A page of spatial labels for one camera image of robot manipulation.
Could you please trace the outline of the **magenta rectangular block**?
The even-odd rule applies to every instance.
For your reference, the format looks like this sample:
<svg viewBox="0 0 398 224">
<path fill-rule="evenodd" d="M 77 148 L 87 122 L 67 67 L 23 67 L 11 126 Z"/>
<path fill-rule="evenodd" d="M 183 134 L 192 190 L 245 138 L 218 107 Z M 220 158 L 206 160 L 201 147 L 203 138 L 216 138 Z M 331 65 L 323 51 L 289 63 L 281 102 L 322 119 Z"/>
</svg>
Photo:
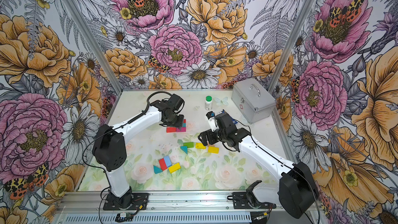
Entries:
<svg viewBox="0 0 398 224">
<path fill-rule="evenodd" d="M 186 132 L 186 127 L 177 128 L 176 132 Z"/>
</svg>

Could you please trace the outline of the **green rectangular block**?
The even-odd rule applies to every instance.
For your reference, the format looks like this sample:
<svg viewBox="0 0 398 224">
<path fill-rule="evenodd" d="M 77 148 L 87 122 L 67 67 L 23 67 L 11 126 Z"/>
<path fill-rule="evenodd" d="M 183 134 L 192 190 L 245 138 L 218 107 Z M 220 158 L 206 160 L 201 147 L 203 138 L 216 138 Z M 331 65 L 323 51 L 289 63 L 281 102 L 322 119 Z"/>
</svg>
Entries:
<svg viewBox="0 0 398 224">
<path fill-rule="evenodd" d="M 194 142 L 185 142 L 183 143 L 183 146 L 186 146 L 187 148 L 193 148 L 195 146 Z"/>
</svg>

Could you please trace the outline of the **teal triangular block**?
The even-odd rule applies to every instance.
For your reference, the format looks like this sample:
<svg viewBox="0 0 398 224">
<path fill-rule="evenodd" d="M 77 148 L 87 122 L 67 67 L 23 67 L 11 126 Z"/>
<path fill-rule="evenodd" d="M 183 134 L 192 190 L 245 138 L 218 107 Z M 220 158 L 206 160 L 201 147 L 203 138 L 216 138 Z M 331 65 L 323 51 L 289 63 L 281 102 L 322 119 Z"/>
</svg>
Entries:
<svg viewBox="0 0 398 224">
<path fill-rule="evenodd" d="M 180 149 L 181 149 L 185 154 L 188 154 L 188 148 L 187 148 L 187 146 L 181 146 Z"/>
</svg>

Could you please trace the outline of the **teal triangle cluster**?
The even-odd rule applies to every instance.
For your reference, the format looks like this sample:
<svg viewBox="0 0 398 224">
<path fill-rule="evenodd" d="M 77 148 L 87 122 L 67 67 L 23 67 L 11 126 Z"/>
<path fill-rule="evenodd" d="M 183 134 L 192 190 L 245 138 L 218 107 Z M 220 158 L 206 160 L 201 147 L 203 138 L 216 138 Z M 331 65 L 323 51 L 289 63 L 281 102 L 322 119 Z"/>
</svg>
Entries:
<svg viewBox="0 0 398 224">
<path fill-rule="evenodd" d="M 158 166 L 154 166 L 154 172 L 155 174 L 159 174 L 162 173 L 164 170 Z"/>
</svg>

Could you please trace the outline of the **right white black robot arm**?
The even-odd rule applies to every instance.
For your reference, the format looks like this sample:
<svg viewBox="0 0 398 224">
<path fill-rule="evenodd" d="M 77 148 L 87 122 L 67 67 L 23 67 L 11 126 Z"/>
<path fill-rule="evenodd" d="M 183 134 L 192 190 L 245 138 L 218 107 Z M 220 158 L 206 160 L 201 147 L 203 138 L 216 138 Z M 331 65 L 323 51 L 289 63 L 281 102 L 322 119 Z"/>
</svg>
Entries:
<svg viewBox="0 0 398 224">
<path fill-rule="evenodd" d="M 261 180 L 255 181 L 247 188 L 241 201 L 247 202 L 251 208 L 261 208 L 265 204 L 280 205 L 296 219 L 316 203 L 319 191 L 306 164 L 294 163 L 274 153 L 252 135 L 249 126 L 237 128 L 226 112 L 208 112 L 206 119 L 210 128 L 198 137 L 204 146 L 221 142 L 226 148 L 234 148 L 267 169 L 278 181 L 275 189 Z"/>
</svg>

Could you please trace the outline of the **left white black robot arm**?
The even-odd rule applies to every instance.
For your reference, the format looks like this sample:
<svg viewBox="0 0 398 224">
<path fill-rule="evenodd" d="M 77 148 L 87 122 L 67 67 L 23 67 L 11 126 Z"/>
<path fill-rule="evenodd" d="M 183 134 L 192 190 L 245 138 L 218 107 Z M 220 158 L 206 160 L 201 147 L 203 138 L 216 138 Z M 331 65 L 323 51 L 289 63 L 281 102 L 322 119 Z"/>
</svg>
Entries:
<svg viewBox="0 0 398 224">
<path fill-rule="evenodd" d="M 109 183 L 105 210 L 128 209 L 133 205 L 133 191 L 124 171 L 126 142 L 154 124 L 181 128 L 183 106 L 184 100 L 177 94 L 158 91 L 148 96 L 145 109 L 138 115 L 113 126 L 104 124 L 98 129 L 92 154 L 105 170 Z"/>
</svg>

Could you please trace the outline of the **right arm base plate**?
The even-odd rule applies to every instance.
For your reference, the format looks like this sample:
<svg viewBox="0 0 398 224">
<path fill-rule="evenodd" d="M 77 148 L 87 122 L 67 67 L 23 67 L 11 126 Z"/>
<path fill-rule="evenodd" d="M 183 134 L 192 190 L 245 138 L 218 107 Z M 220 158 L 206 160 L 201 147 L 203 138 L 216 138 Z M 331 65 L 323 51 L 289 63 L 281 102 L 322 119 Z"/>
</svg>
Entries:
<svg viewBox="0 0 398 224">
<path fill-rule="evenodd" d="M 276 204 L 269 202 L 259 202 L 253 194 L 245 191 L 233 192 L 227 196 L 232 201 L 234 209 L 275 209 Z"/>
</svg>

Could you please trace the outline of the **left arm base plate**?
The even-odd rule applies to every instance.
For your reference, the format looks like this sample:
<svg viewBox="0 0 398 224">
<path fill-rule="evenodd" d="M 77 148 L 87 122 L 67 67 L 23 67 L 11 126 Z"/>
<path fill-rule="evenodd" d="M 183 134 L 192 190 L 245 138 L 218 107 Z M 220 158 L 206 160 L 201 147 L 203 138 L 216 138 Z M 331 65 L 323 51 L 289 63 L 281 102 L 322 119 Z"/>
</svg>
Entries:
<svg viewBox="0 0 398 224">
<path fill-rule="evenodd" d="M 105 211 L 136 211 L 147 208 L 149 193 L 127 192 L 121 198 L 109 193 L 106 197 L 103 210 Z"/>
</svg>

